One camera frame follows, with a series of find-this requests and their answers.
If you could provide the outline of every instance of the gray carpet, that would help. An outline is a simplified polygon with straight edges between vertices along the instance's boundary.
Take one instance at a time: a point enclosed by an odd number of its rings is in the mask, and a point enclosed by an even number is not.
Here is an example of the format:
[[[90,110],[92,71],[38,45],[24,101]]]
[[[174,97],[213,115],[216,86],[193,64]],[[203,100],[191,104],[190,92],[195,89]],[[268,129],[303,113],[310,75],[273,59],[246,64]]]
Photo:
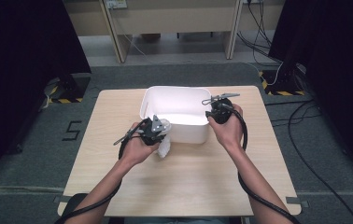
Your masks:
[[[50,104],[37,114],[22,142],[23,152],[0,160],[0,223],[52,223],[67,178],[78,153],[84,131],[100,90],[172,86],[236,86],[260,88],[266,104],[303,101],[305,96],[269,96],[261,87],[257,70],[245,63],[165,64],[93,67],[82,103]],[[267,105],[271,120],[288,119],[300,104]],[[296,117],[323,114],[315,103],[305,106]],[[70,121],[80,130],[75,141],[67,133]],[[287,120],[273,121],[274,125]],[[303,157],[332,186],[353,210],[353,160],[343,152],[324,116],[305,118],[291,126],[292,136]],[[353,223],[353,217],[335,196],[309,171],[289,139],[288,126],[275,126],[289,173],[299,198],[308,203],[297,216],[302,223]]]

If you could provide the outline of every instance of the electrical box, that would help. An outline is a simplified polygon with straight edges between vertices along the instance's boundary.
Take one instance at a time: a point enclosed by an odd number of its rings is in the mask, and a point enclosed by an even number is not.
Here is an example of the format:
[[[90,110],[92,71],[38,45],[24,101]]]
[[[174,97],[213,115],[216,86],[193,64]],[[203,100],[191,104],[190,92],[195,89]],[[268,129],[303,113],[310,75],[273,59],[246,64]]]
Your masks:
[[[106,7],[108,9],[127,8],[126,0],[106,0]]]

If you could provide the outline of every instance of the black curtain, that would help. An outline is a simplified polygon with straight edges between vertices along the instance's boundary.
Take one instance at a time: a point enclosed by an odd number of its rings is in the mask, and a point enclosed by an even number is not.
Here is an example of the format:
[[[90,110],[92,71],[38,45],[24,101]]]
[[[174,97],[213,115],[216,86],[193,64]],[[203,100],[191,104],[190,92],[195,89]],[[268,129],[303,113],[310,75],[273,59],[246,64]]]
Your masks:
[[[0,157],[52,78],[90,72],[62,0],[0,1]]]
[[[353,157],[353,0],[287,0],[269,54],[305,65],[318,103]]]

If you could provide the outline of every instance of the floor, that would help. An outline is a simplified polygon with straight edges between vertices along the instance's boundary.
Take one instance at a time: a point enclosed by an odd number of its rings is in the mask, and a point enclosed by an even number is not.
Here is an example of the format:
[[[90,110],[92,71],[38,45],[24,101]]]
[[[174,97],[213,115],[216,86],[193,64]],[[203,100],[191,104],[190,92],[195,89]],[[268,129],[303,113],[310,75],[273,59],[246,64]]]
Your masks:
[[[254,42],[257,31],[242,32],[244,38]],[[274,31],[267,31],[272,39]],[[222,46],[222,33],[162,34],[152,43],[146,42],[140,35],[134,35],[125,63],[118,63],[112,41],[109,36],[81,36],[81,45],[90,66],[123,66],[160,63],[274,63],[273,60],[259,53],[253,54],[237,38],[234,54],[227,60]],[[266,45],[263,38],[258,38],[258,45]]]

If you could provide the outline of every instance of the wooden table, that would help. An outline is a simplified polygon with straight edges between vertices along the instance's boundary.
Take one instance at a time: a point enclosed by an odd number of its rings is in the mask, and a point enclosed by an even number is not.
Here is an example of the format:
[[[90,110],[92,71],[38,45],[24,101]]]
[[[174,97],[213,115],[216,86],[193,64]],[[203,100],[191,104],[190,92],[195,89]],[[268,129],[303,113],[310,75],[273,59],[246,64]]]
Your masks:
[[[247,154],[281,200],[297,197],[259,90],[252,86],[207,87],[211,94],[238,92],[231,100],[244,109],[248,129]],[[140,90],[101,91],[82,140],[64,196],[90,192],[118,159],[120,145],[145,93]],[[61,214],[66,203],[60,203]],[[287,204],[293,215],[299,204]],[[157,154],[124,177],[106,216],[115,217],[234,217],[252,216],[236,168],[210,129],[201,145],[172,143],[164,159]]]

